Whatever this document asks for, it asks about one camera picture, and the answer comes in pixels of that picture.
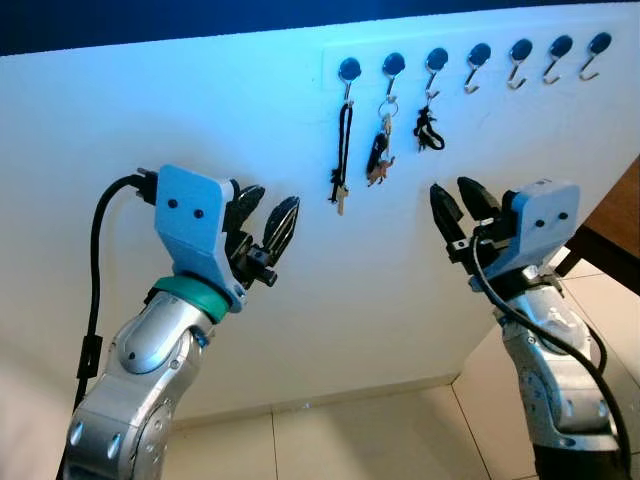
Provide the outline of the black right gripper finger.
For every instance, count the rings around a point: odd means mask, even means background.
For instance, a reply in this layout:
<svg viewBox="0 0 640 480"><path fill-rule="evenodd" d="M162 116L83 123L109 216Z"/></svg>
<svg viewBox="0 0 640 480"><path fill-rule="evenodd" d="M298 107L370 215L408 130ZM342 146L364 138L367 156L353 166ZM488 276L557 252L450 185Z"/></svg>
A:
<svg viewBox="0 0 640 480"><path fill-rule="evenodd" d="M436 229L442 234L445 243L466 241L466 233L460 224L460 206L454 201L451 193L438 183L430 186L430 207Z"/></svg>
<svg viewBox="0 0 640 480"><path fill-rule="evenodd" d="M485 221L500 215L500 202L483 184L470 177L458 177L457 186L472 219Z"/></svg>

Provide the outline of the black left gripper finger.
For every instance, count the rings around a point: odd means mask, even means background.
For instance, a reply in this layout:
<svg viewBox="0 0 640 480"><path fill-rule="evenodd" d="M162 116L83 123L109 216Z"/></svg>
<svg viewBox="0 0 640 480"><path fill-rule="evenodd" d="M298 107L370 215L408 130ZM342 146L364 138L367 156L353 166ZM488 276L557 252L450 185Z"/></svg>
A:
<svg viewBox="0 0 640 480"><path fill-rule="evenodd" d="M285 248L292 242L298 216L300 216L300 197L298 196L285 197L270 212L264 237L262 237L262 252L265 253L266 265L275 266Z"/></svg>
<svg viewBox="0 0 640 480"><path fill-rule="evenodd" d="M260 205L262 197L265 196L266 189L262 186L247 186L238 188L236 191L236 229L243 230L244 223L252 212Z"/></svg>

